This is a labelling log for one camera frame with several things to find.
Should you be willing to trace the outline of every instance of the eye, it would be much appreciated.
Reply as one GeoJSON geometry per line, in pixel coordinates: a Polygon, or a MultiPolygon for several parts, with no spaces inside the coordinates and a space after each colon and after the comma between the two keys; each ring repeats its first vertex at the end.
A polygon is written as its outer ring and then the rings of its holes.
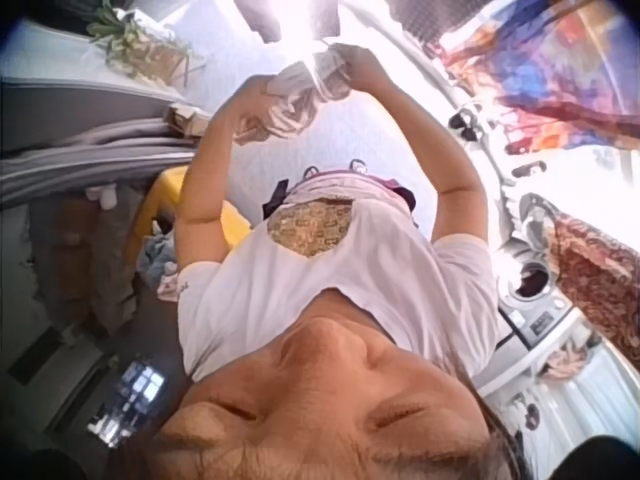
{"type": "Polygon", "coordinates": [[[400,420],[403,420],[407,417],[415,415],[424,411],[425,408],[421,406],[411,406],[411,407],[402,407],[396,410],[393,410],[391,413],[383,415],[377,418],[374,422],[376,428],[381,429],[388,427],[389,425],[396,423],[400,420]]]}
{"type": "Polygon", "coordinates": [[[240,417],[241,419],[248,422],[255,422],[258,419],[258,416],[254,413],[251,413],[250,411],[240,408],[232,403],[221,402],[220,400],[216,400],[214,403],[231,415],[240,417]]]}

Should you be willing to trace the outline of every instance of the patterned pocket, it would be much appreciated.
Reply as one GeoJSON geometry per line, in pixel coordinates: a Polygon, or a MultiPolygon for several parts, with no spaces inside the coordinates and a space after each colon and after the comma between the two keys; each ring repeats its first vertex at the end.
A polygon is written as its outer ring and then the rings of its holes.
{"type": "Polygon", "coordinates": [[[338,245],[351,225],[351,199],[321,198],[279,209],[267,222],[271,239],[311,258],[338,245]]]}

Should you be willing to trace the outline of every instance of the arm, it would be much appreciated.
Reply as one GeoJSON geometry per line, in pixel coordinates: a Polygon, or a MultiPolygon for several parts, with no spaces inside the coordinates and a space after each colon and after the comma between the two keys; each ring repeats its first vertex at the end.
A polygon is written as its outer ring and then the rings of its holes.
{"type": "Polygon", "coordinates": [[[339,45],[353,88],[375,97],[396,121],[438,193],[432,241],[468,233],[487,241],[487,197],[464,149],[415,100],[393,84],[368,50],[339,45]]]}
{"type": "Polygon", "coordinates": [[[178,268],[222,262],[229,253],[220,217],[227,193],[233,135],[240,120],[270,106],[264,92],[270,77],[252,77],[211,119],[185,177],[176,215],[178,268]]]}

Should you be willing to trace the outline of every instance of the short sleeve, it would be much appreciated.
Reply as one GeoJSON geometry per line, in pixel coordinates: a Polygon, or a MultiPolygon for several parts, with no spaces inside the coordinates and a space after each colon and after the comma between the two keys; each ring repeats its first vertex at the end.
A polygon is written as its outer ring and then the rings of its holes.
{"type": "Polygon", "coordinates": [[[433,245],[457,322],[450,342],[470,376],[487,366],[499,335],[498,294],[489,247],[468,234],[448,235],[433,245]]]}
{"type": "Polygon", "coordinates": [[[187,373],[193,371],[201,358],[209,334],[209,325],[202,321],[201,310],[207,287],[211,285],[220,264],[196,262],[188,265],[178,276],[178,334],[187,373]]]}

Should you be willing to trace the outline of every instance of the patterned fabric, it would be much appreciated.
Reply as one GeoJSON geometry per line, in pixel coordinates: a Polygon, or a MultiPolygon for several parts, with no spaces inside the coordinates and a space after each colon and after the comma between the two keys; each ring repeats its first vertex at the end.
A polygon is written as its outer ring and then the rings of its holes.
{"type": "Polygon", "coordinates": [[[640,41],[605,1],[516,0],[438,55],[509,138],[509,154],[640,147],[640,41]]]}
{"type": "Polygon", "coordinates": [[[325,199],[279,209],[269,217],[271,239],[311,258],[338,245],[351,225],[351,199],[325,199]]]}
{"type": "Polygon", "coordinates": [[[547,230],[557,285],[640,371],[640,254],[560,213],[547,230]]]}
{"type": "Polygon", "coordinates": [[[443,33],[475,17],[491,0],[387,0],[391,17],[420,43],[438,41],[443,33]]]}

